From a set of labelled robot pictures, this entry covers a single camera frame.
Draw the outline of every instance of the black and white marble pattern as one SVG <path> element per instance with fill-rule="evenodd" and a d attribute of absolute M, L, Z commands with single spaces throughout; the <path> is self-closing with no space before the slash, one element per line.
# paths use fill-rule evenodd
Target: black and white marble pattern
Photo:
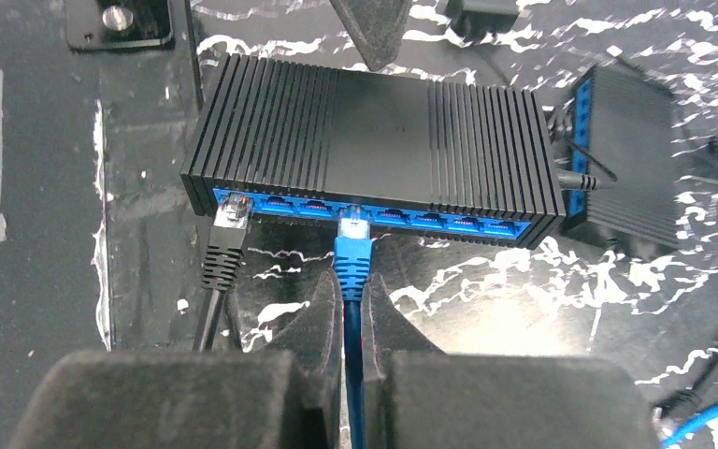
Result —
<path fill-rule="evenodd" d="M 204 80 L 224 51 L 365 69 L 326 1 L 193 5 Z M 662 398 L 692 382 L 718 329 L 718 175 L 689 154 L 718 136 L 718 2 L 519 5 L 529 19 L 497 38 L 492 57 L 515 87 L 537 90 L 544 104 L 592 64 L 608 64 L 612 45 L 679 95 L 693 132 L 690 141 L 674 140 L 682 250 L 645 263 L 558 236 L 528 251 L 381 235 L 373 269 L 397 308 L 450 353 L 599 356 L 625 367 L 647 399 Z M 381 72 L 499 83 L 473 50 L 453 45 L 443 7 L 414 2 L 400 56 Z M 330 263 L 330 240 L 297 236 L 319 232 L 271 226 L 270 238 L 252 243 L 238 288 L 247 350 L 307 306 L 307 292 Z M 280 300 L 268 304 L 273 297 Z M 712 394 L 718 399 L 718 386 Z M 711 446 L 718 447 L 718 420 L 683 447 Z"/>

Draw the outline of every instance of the black foam block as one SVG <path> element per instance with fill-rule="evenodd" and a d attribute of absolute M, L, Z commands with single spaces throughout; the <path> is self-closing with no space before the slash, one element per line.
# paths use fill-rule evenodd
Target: black foam block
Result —
<path fill-rule="evenodd" d="M 651 411 L 592 358 L 395 353 L 387 449 L 656 449 Z"/>
<path fill-rule="evenodd" d="M 35 391 L 12 449 L 300 448 L 290 353 L 82 352 Z"/>
<path fill-rule="evenodd" d="M 411 0 L 331 0 L 331 3 L 370 71 L 395 60 Z"/>

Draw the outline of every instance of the black plastic part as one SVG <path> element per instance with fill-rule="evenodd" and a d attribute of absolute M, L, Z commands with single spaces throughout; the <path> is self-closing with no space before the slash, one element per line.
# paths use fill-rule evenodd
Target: black plastic part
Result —
<path fill-rule="evenodd" d="M 133 25 L 123 33 L 103 24 L 107 7 L 122 6 L 133 13 Z M 67 45 L 78 51 L 161 47 L 172 41 L 169 0 L 65 0 Z"/>
<path fill-rule="evenodd" d="M 213 348 L 213 341 L 216 338 L 216 329 L 219 326 L 219 318 L 222 316 L 224 302 L 228 296 L 227 292 L 213 290 L 210 292 L 205 307 L 199 313 L 199 321 L 194 334 L 194 351 L 209 351 Z"/>
<path fill-rule="evenodd" d="M 227 291 L 232 288 L 243 258 L 246 229 L 212 226 L 205 260 L 202 262 L 202 287 Z"/>
<path fill-rule="evenodd" d="M 657 449 L 625 371 L 591 358 L 395 353 L 387 449 Z"/>
<path fill-rule="evenodd" d="M 449 0 L 444 14 L 450 28 L 465 41 L 477 43 L 489 33 L 507 33 L 519 18 L 515 0 Z"/>
<path fill-rule="evenodd" d="M 588 192 L 584 210 L 566 218 L 564 233 L 595 246 L 615 246 L 652 260 L 677 250 L 672 96 L 621 66 L 594 66 L 587 149 L 618 178 L 614 188 Z M 604 176 L 589 166 L 588 174 Z"/>
<path fill-rule="evenodd" d="M 198 214 L 215 213 L 214 187 L 307 196 L 529 221 L 517 240 L 467 236 L 526 248 L 565 216 L 529 91 L 241 55 L 220 70 L 181 170 Z"/>
<path fill-rule="evenodd" d="M 331 0 L 331 4 L 367 69 L 375 72 L 395 60 L 411 0 Z"/>
<path fill-rule="evenodd" d="M 302 394 L 308 448 L 339 444 L 342 299 L 334 271 L 321 274 L 309 307 L 300 311 L 263 350 L 290 351 L 304 372 Z"/>

